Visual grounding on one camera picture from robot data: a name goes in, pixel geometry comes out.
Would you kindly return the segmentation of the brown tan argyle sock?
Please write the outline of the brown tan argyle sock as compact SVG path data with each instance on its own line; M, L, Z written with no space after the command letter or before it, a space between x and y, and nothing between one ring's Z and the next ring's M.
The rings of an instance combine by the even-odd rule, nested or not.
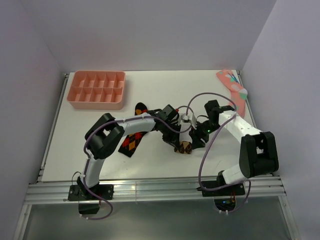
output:
M174 148L175 153L189 155L193 151L192 143L189 141L180 141L178 147Z

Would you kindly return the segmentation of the red yellow argyle sock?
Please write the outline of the red yellow argyle sock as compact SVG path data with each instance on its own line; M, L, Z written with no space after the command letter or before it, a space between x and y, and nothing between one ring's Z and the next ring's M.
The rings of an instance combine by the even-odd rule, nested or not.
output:
M141 115L143 113L146 113L148 111L147 106L142 103L142 102L138 102L135 105L135 112L134 115ZM133 134L129 134L126 136L126 138L124 139L123 143L121 144L121 146L118 149L118 152L131 158L132 155L135 153L135 151L137 150L142 138L147 134L146 131L141 131L141 132L136 132Z

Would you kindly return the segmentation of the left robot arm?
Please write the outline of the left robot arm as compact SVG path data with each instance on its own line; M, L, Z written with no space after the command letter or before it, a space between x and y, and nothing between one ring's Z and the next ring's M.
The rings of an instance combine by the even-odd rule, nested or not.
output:
M86 200L99 196L98 187L104 161L114 153L123 137L159 131L164 142L174 147L179 146L179 117L179 112L169 104L164 109L147 110L128 118L103 114L84 137L83 151L87 160L77 179L79 194Z

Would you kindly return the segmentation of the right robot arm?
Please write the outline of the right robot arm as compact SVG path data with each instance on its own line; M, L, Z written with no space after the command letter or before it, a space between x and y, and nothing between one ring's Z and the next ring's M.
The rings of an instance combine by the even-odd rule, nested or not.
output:
M209 135L214 133L202 157L198 170L199 188L203 191L218 191L222 195L229 194L235 184L243 183L252 177L270 174L279 169L279 160L275 136L272 132L263 132L250 125L235 112L230 105L220 106L217 100L210 100L204 105L208 120L196 122L189 136L192 148L206 147ZM240 143L238 163L219 172L216 187L205 187L202 182L202 170L215 139L225 128Z

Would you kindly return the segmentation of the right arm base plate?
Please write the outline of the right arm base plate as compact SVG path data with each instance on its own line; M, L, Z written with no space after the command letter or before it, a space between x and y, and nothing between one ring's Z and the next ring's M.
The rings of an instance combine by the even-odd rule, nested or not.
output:
M218 188L222 185L217 180L206 180L201 182L205 188ZM243 196L245 195L245 187L243 183L227 186L215 191L203 190L200 186L196 189L200 191L203 197L226 197L226 196Z

